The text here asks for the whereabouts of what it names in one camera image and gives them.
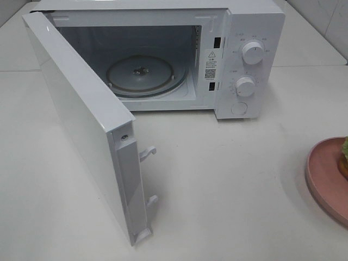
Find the round door release button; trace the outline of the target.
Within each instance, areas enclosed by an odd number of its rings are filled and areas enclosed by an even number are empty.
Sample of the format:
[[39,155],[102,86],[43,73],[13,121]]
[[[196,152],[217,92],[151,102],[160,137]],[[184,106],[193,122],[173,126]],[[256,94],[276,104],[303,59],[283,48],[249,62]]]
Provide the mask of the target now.
[[247,104],[245,102],[234,103],[231,107],[231,112],[234,115],[244,115],[247,112]]

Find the pink round plate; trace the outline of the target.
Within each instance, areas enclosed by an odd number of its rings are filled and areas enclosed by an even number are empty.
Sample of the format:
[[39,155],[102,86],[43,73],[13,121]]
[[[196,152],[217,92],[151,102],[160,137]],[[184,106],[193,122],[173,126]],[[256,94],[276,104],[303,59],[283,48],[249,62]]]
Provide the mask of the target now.
[[347,178],[339,170],[344,137],[322,140],[309,151],[305,179],[317,204],[332,219],[347,227]]

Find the white warning label sticker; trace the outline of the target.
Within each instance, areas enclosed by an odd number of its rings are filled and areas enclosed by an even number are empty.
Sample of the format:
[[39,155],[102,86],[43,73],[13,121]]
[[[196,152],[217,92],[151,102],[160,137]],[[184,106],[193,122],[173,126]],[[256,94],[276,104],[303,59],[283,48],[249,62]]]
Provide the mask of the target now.
[[204,54],[204,79],[214,80],[218,70],[218,55],[212,49],[205,50]]

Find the glass microwave turntable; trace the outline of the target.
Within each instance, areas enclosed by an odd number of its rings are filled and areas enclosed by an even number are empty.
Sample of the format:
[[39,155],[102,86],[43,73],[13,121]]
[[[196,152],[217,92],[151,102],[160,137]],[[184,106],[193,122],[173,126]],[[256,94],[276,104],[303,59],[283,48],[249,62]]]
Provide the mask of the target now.
[[160,96],[186,79],[190,58],[184,52],[160,47],[129,48],[106,70],[107,85],[122,98]]

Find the burger with lettuce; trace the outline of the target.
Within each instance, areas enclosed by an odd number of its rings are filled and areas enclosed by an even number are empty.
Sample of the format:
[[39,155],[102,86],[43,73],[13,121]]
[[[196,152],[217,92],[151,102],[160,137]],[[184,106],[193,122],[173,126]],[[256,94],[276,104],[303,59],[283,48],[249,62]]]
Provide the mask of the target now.
[[348,166],[347,166],[347,137],[341,147],[341,154],[338,160],[338,169],[345,179],[348,179]]

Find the white microwave door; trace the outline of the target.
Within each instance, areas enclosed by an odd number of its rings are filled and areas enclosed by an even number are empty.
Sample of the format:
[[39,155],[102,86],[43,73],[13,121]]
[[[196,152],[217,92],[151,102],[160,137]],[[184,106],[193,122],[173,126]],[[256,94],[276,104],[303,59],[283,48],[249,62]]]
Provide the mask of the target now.
[[157,196],[146,198],[134,116],[41,12],[23,21],[55,109],[115,219],[135,245],[151,235]]

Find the white microwave oven body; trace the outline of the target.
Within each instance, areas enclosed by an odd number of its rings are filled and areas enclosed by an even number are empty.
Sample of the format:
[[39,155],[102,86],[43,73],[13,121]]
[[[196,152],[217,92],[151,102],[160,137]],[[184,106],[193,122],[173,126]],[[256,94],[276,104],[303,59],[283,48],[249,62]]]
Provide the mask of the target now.
[[[114,95],[129,111],[212,110],[218,119],[259,115],[285,20],[273,1],[40,1],[30,11],[35,12],[50,20],[110,90],[106,70],[127,49],[184,52],[191,64],[179,87],[148,98]],[[255,65],[241,55],[250,40],[261,41],[265,49]],[[217,53],[214,80],[204,79],[207,49]],[[235,83],[241,77],[254,80],[253,95],[237,95]],[[246,114],[231,112],[237,102],[247,104]]]

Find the white control knob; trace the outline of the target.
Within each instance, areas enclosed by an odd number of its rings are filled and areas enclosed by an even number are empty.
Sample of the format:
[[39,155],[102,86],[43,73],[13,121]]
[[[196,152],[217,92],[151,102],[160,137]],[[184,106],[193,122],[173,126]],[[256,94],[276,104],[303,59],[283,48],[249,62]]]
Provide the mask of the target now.
[[264,45],[259,40],[250,40],[241,48],[243,61],[248,65],[255,65],[263,60]]
[[256,84],[251,77],[241,77],[235,83],[235,89],[238,96],[249,97],[256,90]]

